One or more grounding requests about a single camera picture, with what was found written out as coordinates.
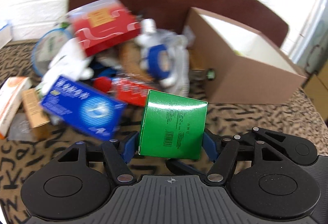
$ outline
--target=metal screw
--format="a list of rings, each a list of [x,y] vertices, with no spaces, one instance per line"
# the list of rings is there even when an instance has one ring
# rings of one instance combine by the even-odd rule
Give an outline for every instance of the metal screw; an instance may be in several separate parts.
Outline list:
[[[219,181],[223,180],[223,176],[221,174],[213,173],[213,174],[208,175],[207,179],[209,181],[219,182]]]
[[[129,182],[133,180],[133,176],[130,174],[121,174],[117,177],[117,180],[120,182]]]

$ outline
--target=pile of objects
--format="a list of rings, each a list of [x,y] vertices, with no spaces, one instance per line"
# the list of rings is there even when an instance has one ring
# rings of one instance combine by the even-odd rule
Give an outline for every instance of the pile of objects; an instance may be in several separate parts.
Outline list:
[[[50,135],[49,123],[66,123],[110,140],[131,104],[145,107],[139,152],[199,158],[207,102],[186,97],[187,44],[184,35],[157,29],[153,19],[137,21],[119,0],[99,0],[68,12],[33,50],[41,83],[30,89],[28,78],[11,77],[2,87],[1,95],[8,96],[2,99],[8,122],[0,123],[2,138],[42,140]],[[16,114],[20,102],[25,114]],[[153,138],[158,131],[163,138]],[[172,147],[174,133],[178,142]],[[191,139],[183,143],[186,135]]]

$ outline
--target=green object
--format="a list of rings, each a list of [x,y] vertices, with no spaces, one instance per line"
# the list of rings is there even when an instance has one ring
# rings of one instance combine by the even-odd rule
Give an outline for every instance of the green object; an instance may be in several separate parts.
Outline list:
[[[199,159],[207,102],[149,90],[139,155]]]

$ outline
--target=tape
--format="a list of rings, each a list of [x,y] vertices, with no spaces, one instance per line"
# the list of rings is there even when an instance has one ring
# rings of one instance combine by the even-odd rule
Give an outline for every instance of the tape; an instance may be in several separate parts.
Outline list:
[[[171,71],[171,60],[163,44],[151,47],[148,52],[148,73],[156,79],[165,79]]]

